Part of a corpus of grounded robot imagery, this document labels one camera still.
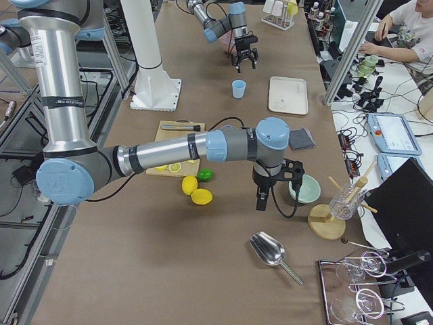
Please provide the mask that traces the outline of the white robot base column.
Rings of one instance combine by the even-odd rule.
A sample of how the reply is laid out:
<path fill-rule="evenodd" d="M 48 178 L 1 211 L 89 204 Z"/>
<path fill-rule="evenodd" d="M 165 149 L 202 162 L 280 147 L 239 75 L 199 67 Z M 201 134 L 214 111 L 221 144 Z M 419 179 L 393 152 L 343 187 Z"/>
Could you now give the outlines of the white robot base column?
<path fill-rule="evenodd" d="M 131 108 L 174 112 L 181 91 L 181 80 L 164 70 L 149 1 L 121 1 L 139 70 Z"/>

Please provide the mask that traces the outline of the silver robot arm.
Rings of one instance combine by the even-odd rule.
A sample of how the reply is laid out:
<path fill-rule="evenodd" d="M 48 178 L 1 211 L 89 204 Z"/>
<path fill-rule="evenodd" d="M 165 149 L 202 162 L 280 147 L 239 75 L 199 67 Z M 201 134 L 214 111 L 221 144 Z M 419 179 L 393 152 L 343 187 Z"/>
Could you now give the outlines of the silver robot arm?
<path fill-rule="evenodd" d="M 229 5 L 224 16 L 217 20 L 208 13 L 208 7 L 217 4 L 216 1 L 186 1 L 186 8 L 180 10 L 196 17 L 202 25 L 203 35 L 209 43 L 214 43 L 227 35 L 229 40 L 224 50 L 231 61 L 231 65 L 241 72 L 241 63 L 249 60 L 253 68 L 259 60 L 257 48 L 251 45 L 258 42 L 258 37 L 248 28 L 246 8 L 243 2 L 238 1 Z"/>
<path fill-rule="evenodd" d="M 278 181 L 295 191 L 302 185 L 302 163 L 284 153 L 290 129 L 268 117 L 255 128 L 192 132 L 186 136 L 136 146 L 99 148 L 89 137 L 76 41 L 89 31 L 104 35 L 101 1 L 17 1 L 18 19 L 29 32 L 48 144 L 36 181 L 56 204 L 76 205 L 110 182 L 145 170 L 206 157 L 209 161 L 254 163 L 256 207 L 265 210 Z"/>

